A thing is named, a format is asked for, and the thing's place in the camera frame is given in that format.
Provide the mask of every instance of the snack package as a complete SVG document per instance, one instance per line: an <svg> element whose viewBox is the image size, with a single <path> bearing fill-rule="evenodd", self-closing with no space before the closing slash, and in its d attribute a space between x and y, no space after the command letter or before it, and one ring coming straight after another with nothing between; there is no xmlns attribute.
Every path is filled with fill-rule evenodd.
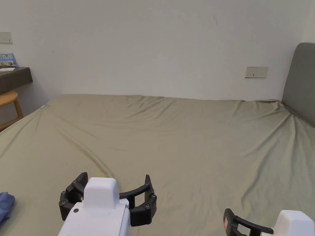
<svg viewBox="0 0 315 236"><path fill-rule="evenodd" d="M13 53L0 54L0 66L9 65L17 67Z"/></svg>

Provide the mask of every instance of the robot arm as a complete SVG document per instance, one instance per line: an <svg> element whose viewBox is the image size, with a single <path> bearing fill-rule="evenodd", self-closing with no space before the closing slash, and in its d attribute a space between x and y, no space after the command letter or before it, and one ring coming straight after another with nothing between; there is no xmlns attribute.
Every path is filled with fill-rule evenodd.
<svg viewBox="0 0 315 236"><path fill-rule="evenodd" d="M227 208L223 217L227 236L246 236L238 231L238 225L250 229L249 236L314 236L314 222L301 211L283 210L280 212L275 227L268 228L244 220Z"/></svg>
<svg viewBox="0 0 315 236"><path fill-rule="evenodd" d="M145 194L145 201L135 206L135 196ZM113 178L90 178L79 175L62 191L59 201L65 221L59 236L126 236L130 226L150 224L156 212L157 196L146 175L145 184L119 193Z"/></svg>

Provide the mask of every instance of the sheet wrinkle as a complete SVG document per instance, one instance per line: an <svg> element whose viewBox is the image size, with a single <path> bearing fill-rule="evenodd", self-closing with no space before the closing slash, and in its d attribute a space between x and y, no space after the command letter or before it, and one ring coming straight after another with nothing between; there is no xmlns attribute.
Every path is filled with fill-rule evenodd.
<svg viewBox="0 0 315 236"><path fill-rule="evenodd" d="M62 130L61 132L59 129L57 131L59 134L73 147L75 147L77 150L79 150L85 157L89 158L97 167L98 169L105 175L105 177L113 177L113 174L110 172L109 168L103 163L102 160L100 160L97 155L92 152L91 149L89 149L86 145L84 145L82 142L77 140L75 137L72 137L64 128L62 128L60 125L57 124L57 127Z"/></svg>
<svg viewBox="0 0 315 236"><path fill-rule="evenodd" d="M164 109L162 111L160 111L160 113L155 117L156 119L159 118L160 116L163 115L163 113L172 105L174 104L175 101L171 101L166 107L164 107Z"/></svg>
<svg viewBox="0 0 315 236"><path fill-rule="evenodd" d="M244 154L244 156L248 156L248 155L252 154L253 152L258 151L259 149L261 149L261 147L264 146L266 144L266 142L271 139L271 137L287 122L287 120L291 116L293 116L293 115L290 114L290 113L287 114L286 117L282 121L280 121L280 123L276 127L274 127L273 130L266 137L262 138L253 148L248 150Z"/></svg>
<svg viewBox="0 0 315 236"><path fill-rule="evenodd" d="M258 102L257 101L252 101L253 108L256 114L258 114Z"/></svg>
<svg viewBox="0 0 315 236"><path fill-rule="evenodd" d="M157 102L151 104L150 106L147 106L146 108L143 108L141 111L138 111L138 112L136 112L134 114L131 114L130 116L128 116L128 118L132 118L132 117L137 116L137 115L139 115L141 113L144 113L144 112L146 112L147 110L151 109L152 107L156 106L159 103L161 103L160 100L158 100Z"/></svg>
<svg viewBox="0 0 315 236"><path fill-rule="evenodd" d="M264 168L264 166L266 165L267 161L269 160L269 158L271 157L272 151L275 149L275 147L278 144L278 140L272 144L272 146L269 148L269 150L267 151L267 153L263 156L262 160L259 162L259 165L257 167L257 171L256 171L256 175L252 181L252 183L250 184L250 186L246 189L246 191L244 192L244 194L241 197L241 204L242 204L242 209L244 210L244 202L248 196L248 194L250 194L250 192L254 189L254 187L256 186L257 182L260 179L262 170Z"/></svg>
<svg viewBox="0 0 315 236"><path fill-rule="evenodd" d="M234 117L234 116L236 115L237 111L239 110L239 108L240 108L240 106L241 106L241 104L242 104L243 102L245 102L245 101L243 101L243 100L237 101L237 103L236 103L236 104L234 105L234 107L233 107L233 110L232 110L232 112L231 112L230 117Z"/></svg>
<svg viewBox="0 0 315 236"><path fill-rule="evenodd" d="M305 149L303 149L303 148L301 148L301 151L303 152L303 156L306 158L308 172L309 173L313 173L313 171L310 170L310 168L312 168L312 167L313 167L313 169L315 169L315 168L314 168L314 166L312 165L312 163L310 161L312 159L315 159L315 149L314 149L314 145L311 144L311 137L308 135L307 130L305 130L305 128L306 128L305 125L309 126L309 124L306 124L306 123L303 123L303 122L301 122L300 124L303 127L302 134L305 135L306 138L301 138L300 144L303 145L304 144L303 140L307 140L308 141L308 143L307 143L308 144L308 148L312 150L312 154L307 154Z"/></svg>
<svg viewBox="0 0 315 236"><path fill-rule="evenodd" d="M4 154L9 150L10 146L13 144L13 142L18 138L19 134L24 130L24 128L28 125L28 123L30 123L36 116L33 116L28 122L26 122L21 129L13 136L13 138L10 140L10 142L4 147L3 151L0 154L0 159L4 156Z"/></svg>
<svg viewBox="0 0 315 236"><path fill-rule="evenodd" d="M277 105L276 110L280 110L280 109L286 110L284 105L282 104L282 102L278 101L278 102L275 102L275 103Z"/></svg>
<svg viewBox="0 0 315 236"><path fill-rule="evenodd" d="M295 123L296 124L300 124L303 128L305 128L305 125L309 126L309 124L307 124L306 122L304 122L303 120L300 120L298 117L294 117L294 120L295 120ZM299 143L300 144L304 144L303 143L303 139L299 139L297 138L297 140L299 140ZM309 189L313 195L313 185L312 183L314 182L314 165L310 162L312 159L315 159L315 151L314 151L314 145L312 145L311 143L308 143L309 146L308 148L311 148L312 149L312 154L307 154L305 149L302 147L300 148L301 152L302 152L302 157L303 157L303 161L305 161L305 169L306 169L306 174L307 174L307 177L308 177L308 181L310 184L308 184L309 186Z"/></svg>
<svg viewBox="0 0 315 236"><path fill-rule="evenodd" d="M144 104L146 104L146 103L148 103L148 104L150 104L152 101L151 101L151 99L152 98L154 98L154 97L148 97L144 102L142 102L141 104L140 104L140 106L139 106L139 108L140 107L142 107Z"/></svg>
<svg viewBox="0 0 315 236"><path fill-rule="evenodd" d="M315 145L313 145L312 142L315 141L315 139L311 138L311 135L309 135L309 130L307 129L308 127L311 128L311 130L313 130L313 127L308 124L307 122L305 122L304 120L300 119L297 116L294 116L294 119L297 120L300 124L300 128L302 129L302 132L300 132L302 135L304 135L305 137L305 141L307 141L308 145L312 147L313 152L315 152Z"/></svg>
<svg viewBox="0 0 315 236"><path fill-rule="evenodd" d="M140 130L140 131L155 131L155 132L166 132L167 130L160 130L160 129L144 129L144 128L138 128L138 127L131 127L131 126L113 126L113 125L105 125L102 123L91 123L92 125L96 126L103 126L103 127L108 127L108 128L120 128L120 129L131 129L131 130Z"/></svg>
<svg viewBox="0 0 315 236"><path fill-rule="evenodd" d="M38 116L38 119L37 119L37 122L36 122L35 133L37 132L37 127L38 127L38 125L39 125L39 123L40 123L40 118L41 118L41 116L42 116L42 113L43 113L43 110L41 109L41 110L39 111L39 116Z"/></svg>
<svg viewBox="0 0 315 236"><path fill-rule="evenodd" d="M297 132L296 132L296 122L294 120L294 117L291 123L291 128L292 128L292 134L291 134L291 138L288 142L288 145L290 145L290 152L289 152L289 156L290 156L290 169L291 169L291 173L290 173L290 178L289 178L289 186L292 186L292 179L295 177L295 171L294 171L294 166L296 165L296 153L295 150L297 148Z"/></svg>
<svg viewBox="0 0 315 236"><path fill-rule="evenodd" d="M262 115L255 116L255 117L251 118L250 121L254 121L254 120L257 120L257 119L262 119L262 118L269 117L269 116L274 116L274 115L277 115L277 114L282 113L282 112L286 112L286 111L285 110L269 111L268 113L265 113L265 114L262 114Z"/></svg>
<svg viewBox="0 0 315 236"><path fill-rule="evenodd" d="M129 97L130 97L129 95L125 96L125 98L126 98L126 103L127 103L127 105L128 105L127 108L130 108L130 107L132 107L132 105L133 105L133 103L129 101Z"/></svg>
<svg viewBox="0 0 315 236"><path fill-rule="evenodd" d="M63 118L63 117L61 117L61 116L59 116L59 118L60 118L61 120L63 120L64 122L68 123L70 126L72 126L72 127L76 128L76 129L82 131L83 133L88 134L88 135L90 135L91 137L93 137L93 138L95 138L95 139L99 139L99 137L97 137L97 136L91 134L90 132L84 130L83 128L81 128L81 127L79 127L79 126L77 126L77 125L75 125L75 124L73 124L73 123L67 121L65 118Z"/></svg>
<svg viewBox="0 0 315 236"><path fill-rule="evenodd" d="M143 98L144 98L144 96L141 96L141 98L138 101L136 101L136 103L141 102L143 100Z"/></svg>
<svg viewBox="0 0 315 236"><path fill-rule="evenodd" d="M280 100L277 99L267 99L267 100L255 100L258 103L280 103L282 104L282 102Z"/></svg>
<svg viewBox="0 0 315 236"><path fill-rule="evenodd" d="M177 109L172 113L172 115L170 115L170 117L169 117L168 120L169 120L169 121L174 120L179 114L180 114L179 108L177 108Z"/></svg>
<svg viewBox="0 0 315 236"><path fill-rule="evenodd" d="M162 98L164 98L164 97L153 97L152 99L150 99L150 101L148 101L148 104L150 104L150 103L152 103L152 102L155 102L155 101L157 101L157 100L160 100L160 99L162 99Z"/></svg>
<svg viewBox="0 0 315 236"><path fill-rule="evenodd" d="M37 112L38 112L38 110L36 110L36 111L34 111L33 113L31 113L29 116L33 118L34 116L36 116ZM2 132L0 132L0 137L1 137L1 135L4 135L4 134L7 133L9 130L11 130L13 127L14 127L14 125L11 125L11 126L9 126L8 128L6 128L5 130L3 130Z"/></svg>
<svg viewBox="0 0 315 236"><path fill-rule="evenodd" d="M140 228L141 228L141 227L137 227L137 233L136 233L135 236L138 236L138 235L139 235Z"/></svg>

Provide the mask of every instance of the paper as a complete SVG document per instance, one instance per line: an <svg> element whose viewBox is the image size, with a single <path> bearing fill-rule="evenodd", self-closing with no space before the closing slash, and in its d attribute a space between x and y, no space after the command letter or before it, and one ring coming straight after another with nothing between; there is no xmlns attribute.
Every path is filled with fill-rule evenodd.
<svg viewBox="0 0 315 236"><path fill-rule="evenodd" d="M2 71L13 71L15 68L1 68L0 72Z"/></svg>

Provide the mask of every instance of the upholstered headboard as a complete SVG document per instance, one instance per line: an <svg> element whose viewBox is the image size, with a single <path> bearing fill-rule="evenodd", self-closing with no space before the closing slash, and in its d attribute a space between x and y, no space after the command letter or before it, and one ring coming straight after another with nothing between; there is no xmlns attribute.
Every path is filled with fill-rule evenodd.
<svg viewBox="0 0 315 236"><path fill-rule="evenodd" d="M282 103L315 127L315 43L300 43L294 52Z"/></svg>

